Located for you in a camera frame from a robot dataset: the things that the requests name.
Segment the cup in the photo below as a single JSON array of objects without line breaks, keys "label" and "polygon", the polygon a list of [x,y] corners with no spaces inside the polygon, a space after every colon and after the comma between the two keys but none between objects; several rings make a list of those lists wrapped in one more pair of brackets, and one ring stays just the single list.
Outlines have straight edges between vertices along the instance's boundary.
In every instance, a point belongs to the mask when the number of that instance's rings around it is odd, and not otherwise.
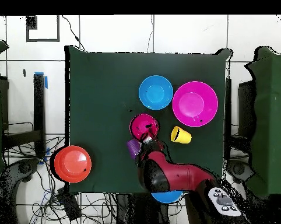
[{"label": "cup", "polygon": [[171,141],[179,142],[181,144],[188,144],[191,141],[191,134],[187,131],[184,131],[178,126],[175,126],[173,131],[171,132]]},{"label": "cup", "polygon": [[139,154],[139,151],[141,151],[141,143],[134,138],[127,142],[127,148],[129,150],[130,157],[135,159]]}]

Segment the white tile wall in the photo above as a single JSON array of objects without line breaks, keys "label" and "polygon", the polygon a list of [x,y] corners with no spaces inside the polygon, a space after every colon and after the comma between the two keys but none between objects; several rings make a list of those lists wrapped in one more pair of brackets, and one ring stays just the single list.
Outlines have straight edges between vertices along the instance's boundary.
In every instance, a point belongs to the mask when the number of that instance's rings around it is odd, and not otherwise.
[{"label": "white tile wall", "polygon": [[90,52],[146,52],[151,32],[151,15],[80,16],[80,40]]},{"label": "white tile wall", "polygon": [[[148,48],[149,36],[152,32],[151,15],[65,17],[69,19],[72,31],[80,37],[81,43],[87,51],[147,52],[147,49],[148,52],[153,51],[153,36]],[[55,18],[55,16],[38,16],[37,30],[30,31],[30,38],[55,38],[57,30]],[[237,125],[238,84],[251,80],[251,75],[244,65],[248,61],[252,61],[254,50],[258,46],[271,46],[281,53],[281,15],[155,15],[154,21],[154,51],[156,53],[210,54],[225,47],[234,51],[230,77],[232,80],[232,123]],[[9,46],[8,67],[6,67],[5,61],[6,53],[3,52],[0,55],[0,71],[1,75],[5,76],[6,69],[8,70],[10,123],[33,121],[33,74],[34,72],[44,72],[48,76],[48,89],[45,89],[46,132],[63,134],[65,118],[64,46],[79,47],[69,23],[60,16],[61,41],[59,43],[27,43],[25,16],[0,16],[0,39],[6,40],[6,36]],[[23,69],[26,70],[26,77],[23,76]],[[30,126],[11,126],[10,130],[27,131],[30,130]],[[232,127],[232,134],[236,132],[237,127]],[[9,153],[10,163],[19,159],[12,157],[13,155]],[[38,172],[44,179],[44,187],[48,188],[48,175],[44,164],[38,166]],[[229,175],[227,175],[227,180],[232,183]],[[60,186],[63,184],[57,181],[57,187]],[[243,197],[245,196],[241,185],[234,183],[233,186],[242,193]],[[102,194],[88,194],[87,196],[90,202],[103,197]],[[32,180],[26,184],[21,183],[18,190],[17,212],[20,224],[29,223],[33,215],[31,204],[41,202],[42,199],[41,180],[35,173]],[[81,195],[81,204],[89,204],[84,194]],[[101,206],[95,207],[98,208],[89,206],[83,210],[83,213],[97,215],[97,210],[101,215]],[[172,205],[169,213],[174,214],[175,210],[176,207]],[[103,211],[108,213],[106,206],[103,207]],[[170,216],[170,219],[171,224],[188,224],[185,207],[182,207],[178,215]],[[59,222],[46,222],[46,224],[59,224]],[[69,224],[69,220],[63,220],[62,224]],[[94,224],[94,222],[87,219],[85,224]]]},{"label": "white tile wall", "polygon": [[33,122],[35,72],[43,72],[48,79],[48,89],[45,89],[45,132],[63,134],[65,132],[65,62],[8,61],[9,122]]},{"label": "white tile wall", "polygon": [[113,212],[113,215],[114,215],[113,220],[111,220],[111,214],[108,211],[107,206],[105,206],[105,205],[103,205],[103,206],[98,206],[98,205],[82,206],[81,209],[82,209],[82,214],[83,214],[82,224],[99,224],[99,223],[85,217],[84,215],[94,218],[101,224],[110,224],[110,223],[115,224],[114,216],[117,216],[116,207],[114,207],[115,212]]},{"label": "white tile wall", "polygon": [[232,61],[252,61],[259,46],[281,53],[281,15],[229,15]]},{"label": "white tile wall", "polygon": [[[65,16],[71,23],[72,31],[79,35],[78,16]],[[7,43],[9,44],[8,60],[65,60],[64,46],[79,43],[71,33],[69,23],[60,16],[60,42],[26,42],[26,17],[7,16]],[[37,20],[41,30],[32,30],[32,37],[50,39],[56,30],[57,23],[52,16]]]},{"label": "white tile wall", "polygon": [[156,53],[212,54],[226,48],[227,15],[155,15]]},{"label": "white tile wall", "polygon": [[[32,208],[31,205],[17,205],[16,207],[17,207],[17,217],[18,217],[19,224],[41,224],[41,217],[36,218],[36,216],[33,213],[34,211],[35,214],[38,215],[38,209],[39,209],[38,206],[34,206]],[[57,210],[55,212],[60,218],[66,216],[65,211]],[[47,215],[50,219],[54,221],[44,220],[43,218],[42,224],[60,224],[58,218],[50,209],[47,210]],[[70,224],[69,218],[62,219],[61,222],[62,224]],[[78,223],[77,221],[73,220],[71,224],[80,224],[80,219],[78,219]]]}]

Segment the orange bowl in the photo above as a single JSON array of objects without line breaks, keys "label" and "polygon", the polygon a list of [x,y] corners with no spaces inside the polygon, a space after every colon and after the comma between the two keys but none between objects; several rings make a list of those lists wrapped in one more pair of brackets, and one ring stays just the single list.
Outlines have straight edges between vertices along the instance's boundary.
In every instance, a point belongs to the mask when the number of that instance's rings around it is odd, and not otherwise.
[{"label": "orange bowl", "polygon": [[54,168],[59,177],[70,183],[84,180],[90,173],[92,161],[81,147],[70,145],[57,153]]}]

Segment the blue bowl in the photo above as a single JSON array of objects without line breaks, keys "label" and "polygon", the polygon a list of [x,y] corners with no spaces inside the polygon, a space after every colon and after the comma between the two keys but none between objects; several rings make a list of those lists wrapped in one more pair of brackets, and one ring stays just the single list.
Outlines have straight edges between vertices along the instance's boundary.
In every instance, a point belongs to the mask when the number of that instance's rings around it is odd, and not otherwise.
[{"label": "blue bowl", "polygon": [[149,76],[140,84],[138,94],[145,107],[160,110],[170,104],[173,98],[173,87],[163,76]]},{"label": "blue bowl", "polygon": [[157,201],[161,202],[162,204],[171,204],[173,202],[177,202],[183,192],[182,191],[167,191],[167,192],[155,192],[151,193],[153,198]]}]

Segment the pink bowl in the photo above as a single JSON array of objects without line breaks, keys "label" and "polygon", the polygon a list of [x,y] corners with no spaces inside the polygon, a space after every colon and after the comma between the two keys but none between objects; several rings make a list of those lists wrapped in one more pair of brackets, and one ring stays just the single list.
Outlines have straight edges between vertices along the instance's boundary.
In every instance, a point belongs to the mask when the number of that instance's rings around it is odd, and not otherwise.
[{"label": "pink bowl", "polygon": [[173,111],[176,118],[190,127],[200,127],[210,122],[218,108],[214,90],[203,82],[187,82],[175,92]]},{"label": "pink bowl", "polygon": [[131,135],[138,141],[143,141],[148,135],[154,138],[159,131],[159,124],[148,114],[136,115],[129,125]]}]

